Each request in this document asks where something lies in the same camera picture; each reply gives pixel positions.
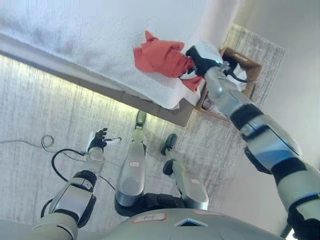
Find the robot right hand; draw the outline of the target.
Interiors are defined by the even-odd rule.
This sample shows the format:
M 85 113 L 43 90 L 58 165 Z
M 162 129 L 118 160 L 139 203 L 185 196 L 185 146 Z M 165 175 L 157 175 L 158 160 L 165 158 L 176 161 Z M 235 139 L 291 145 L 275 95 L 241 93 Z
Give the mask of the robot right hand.
M 220 67 L 223 64 L 219 50 L 212 44 L 200 41 L 191 46 L 185 53 L 195 64 L 195 73 L 204 77 L 212 67 Z

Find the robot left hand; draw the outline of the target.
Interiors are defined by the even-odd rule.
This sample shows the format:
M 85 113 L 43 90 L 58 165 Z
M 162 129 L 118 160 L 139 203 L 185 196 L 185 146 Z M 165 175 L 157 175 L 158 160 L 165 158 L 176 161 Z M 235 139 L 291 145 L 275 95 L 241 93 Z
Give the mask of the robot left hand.
M 122 141 L 121 137 L 107 138 L 108 128 L 102 128 L 97 132 L 91 132 L 87 145 L 87 152 L 89 153 L 92 148 L 99 148 L 104 151 L 106 146 L 114 146 Z

